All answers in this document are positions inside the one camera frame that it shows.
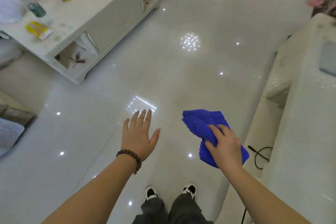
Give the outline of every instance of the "pants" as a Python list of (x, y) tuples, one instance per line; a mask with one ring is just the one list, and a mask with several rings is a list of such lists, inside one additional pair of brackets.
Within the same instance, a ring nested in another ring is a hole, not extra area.
[(142, 215), (137, 215), (133, 224), (213, 224), (202, 215), (195, 200), (189, 194), (181, 194), (174, 201), (169, 215), (160, 198), (151, 198), (141, 205)]

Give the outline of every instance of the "blue cloth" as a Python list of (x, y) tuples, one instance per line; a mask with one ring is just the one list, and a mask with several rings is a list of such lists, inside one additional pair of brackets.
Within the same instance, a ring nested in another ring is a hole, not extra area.
[[(212, 130), (208, 127), (208, 124), (217, 127), (217, 124), (225, 125), (229, 128), (228, 122), (225, 120), (221, 111), (210, 112), (204, 109), (183, 111), (182, 121), (187, 125), (190, 132), (195, 136), (202, 138), (201, 145), (199, 147), (199, 158), (205, 163), (217, 167), (210, 151), (205, 146), (205, 138), (208, 139), (215, 147), (218, 144), (217, 138), (212, 133)], [(243, 164), (249, 158), (248, 151), (241, 146), (241, 157)]]

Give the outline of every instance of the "bracelet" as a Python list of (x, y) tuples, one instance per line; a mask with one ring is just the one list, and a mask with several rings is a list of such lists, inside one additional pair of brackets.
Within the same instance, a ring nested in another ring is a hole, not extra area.
[(120, 154), (127, 154), (127, 155), (132, 156), (135, 159), (137, 166), (134, 171), (134, 174), (136, 175), (139, 169), (141, 168), (141, 159), (138, 157), (138, 155), (130, 150), (120, 150), (118, 151), (115, 157), (118, 157)]

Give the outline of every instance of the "glossy floor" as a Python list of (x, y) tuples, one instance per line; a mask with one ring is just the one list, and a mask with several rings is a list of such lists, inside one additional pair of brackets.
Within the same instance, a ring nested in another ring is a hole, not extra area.
[(220, 110), (244, 139), (276, 47), (310, 18), (305, 1), (163, 0), (79, 86), (29, 54), (1, 70), (0, 88), (38, 114), (0, 158), (1, 222), (41, 222), (114, 159), (121, 124), (144, 108), (161, 136), (109, 223), (131, 223), (147, 185), (169, 208), (190, 181), (216, 220), (228, 182), (198, 159), (182, 111)]

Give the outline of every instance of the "shoe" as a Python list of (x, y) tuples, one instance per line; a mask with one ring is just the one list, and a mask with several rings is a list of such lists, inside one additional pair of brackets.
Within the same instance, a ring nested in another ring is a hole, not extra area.
[(183, 188), (182, 194), (188, 193), (195, 200), (197, 194), (197, 185), (193, 182)]
[(158, 193), (156, 190), (153, 188), (152, 185), (149, 185), (147, 188), (145, 188), (145, 197), (144, 197), (144, 202), (151, 198), (159, 197)]

